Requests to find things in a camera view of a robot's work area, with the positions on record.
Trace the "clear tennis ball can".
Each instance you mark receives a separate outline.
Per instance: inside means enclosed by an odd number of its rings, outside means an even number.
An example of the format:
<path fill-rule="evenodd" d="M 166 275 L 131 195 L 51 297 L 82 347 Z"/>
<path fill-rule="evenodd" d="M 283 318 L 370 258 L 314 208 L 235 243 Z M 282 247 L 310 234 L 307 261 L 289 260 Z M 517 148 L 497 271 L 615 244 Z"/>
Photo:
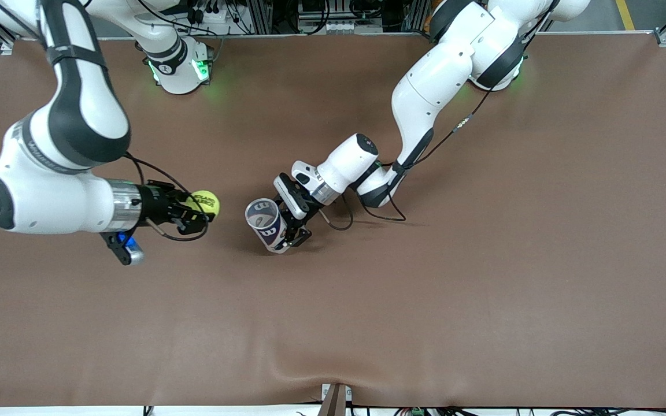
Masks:
<path fill-rule="evenodd" d="M 277 203 L 269 198 L 259 198 L 244 211 L 247 224 L 264 243 L 269 252 L 282 254 L 288 250 L 287 223 L 281 216 Z"/>

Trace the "yellow tennis ball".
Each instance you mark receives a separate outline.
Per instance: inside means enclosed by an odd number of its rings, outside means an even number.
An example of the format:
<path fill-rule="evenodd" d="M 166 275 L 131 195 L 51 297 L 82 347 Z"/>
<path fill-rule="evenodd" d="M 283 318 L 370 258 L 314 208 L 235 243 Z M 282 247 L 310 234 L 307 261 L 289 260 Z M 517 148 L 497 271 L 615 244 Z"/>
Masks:
<path fill-rule="evenodd" d="M 206 190 L 192 192 L 183 205 L 209 216 L 218 216 L 220 213 L 220 202 L 216 195 Z"/>

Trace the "brown table mat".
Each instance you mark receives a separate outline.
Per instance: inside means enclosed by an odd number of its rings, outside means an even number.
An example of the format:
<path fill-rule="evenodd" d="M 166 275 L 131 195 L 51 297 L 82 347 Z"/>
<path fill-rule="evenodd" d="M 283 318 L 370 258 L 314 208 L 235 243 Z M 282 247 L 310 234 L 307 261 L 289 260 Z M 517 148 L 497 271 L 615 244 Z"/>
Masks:
<path fill-rule="evenodd" d="M 418 35 L 230 39 L 211 85 L 169 95 L 132 42 L 101 45 L 131 152 L 220 200 L 203 239 L 0 229 L 0 406 L 298 403 L 666 407 L 666 48 L 540 35 L 520 76 L 397 190 L 267 252 L 244 219 L 296 160 L 362 132 L 390 161 Z M 2 135 L 47 102 L 43 51 L 0 56 Z"/>

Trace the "black equipment rack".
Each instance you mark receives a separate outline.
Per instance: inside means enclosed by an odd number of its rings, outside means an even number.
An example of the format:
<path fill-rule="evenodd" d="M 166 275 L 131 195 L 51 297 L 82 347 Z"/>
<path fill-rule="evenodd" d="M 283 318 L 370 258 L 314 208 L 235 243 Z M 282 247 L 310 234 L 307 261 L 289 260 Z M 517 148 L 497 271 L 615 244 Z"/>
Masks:
<path fill-rule="evenodd" d="M 428 0 L 227 0 L 246 35 L 325 35 L 332 20 L 370 20 L 381 34 L 423 31 Z"/>

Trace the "orange objects pile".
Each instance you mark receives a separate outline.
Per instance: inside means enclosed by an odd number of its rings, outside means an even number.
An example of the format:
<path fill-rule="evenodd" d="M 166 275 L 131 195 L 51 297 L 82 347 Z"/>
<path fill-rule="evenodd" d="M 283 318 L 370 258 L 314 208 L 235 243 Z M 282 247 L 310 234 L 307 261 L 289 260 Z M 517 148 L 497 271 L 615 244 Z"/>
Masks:
<path fill-rule="evenodd" d="M 425 17 L 424 23 L 423 23 L 423 31 L 424 32 L 430 32 L 431 29 L 431 21 L 433 19 L 433 16 L 435 14 L 436 8 L 441 5 L 441 3 L 444 2 L 444 0 L 428 0 L 428 14 Z"/>

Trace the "white terminal block row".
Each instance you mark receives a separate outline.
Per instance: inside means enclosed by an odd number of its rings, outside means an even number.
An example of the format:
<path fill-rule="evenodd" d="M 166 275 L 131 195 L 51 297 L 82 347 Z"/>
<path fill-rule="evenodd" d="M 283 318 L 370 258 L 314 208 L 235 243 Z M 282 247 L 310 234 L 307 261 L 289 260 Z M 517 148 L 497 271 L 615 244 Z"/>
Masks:
<path fill-rule="evenodd" d="M 382 26 L 370 20 L 332 20 L 325 25 L 326 35 L 381 34 Z"/>

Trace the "white power strip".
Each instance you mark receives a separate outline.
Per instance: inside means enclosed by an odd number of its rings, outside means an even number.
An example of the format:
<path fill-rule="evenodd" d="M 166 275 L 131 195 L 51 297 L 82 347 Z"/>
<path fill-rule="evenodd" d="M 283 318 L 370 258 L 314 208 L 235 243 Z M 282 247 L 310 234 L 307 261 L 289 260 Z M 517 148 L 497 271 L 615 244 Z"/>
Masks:
<path fill-rule="evenodd" d="M 190 24 L 225 24 L 232 19 L 227 0 L 186 0 Z"/>

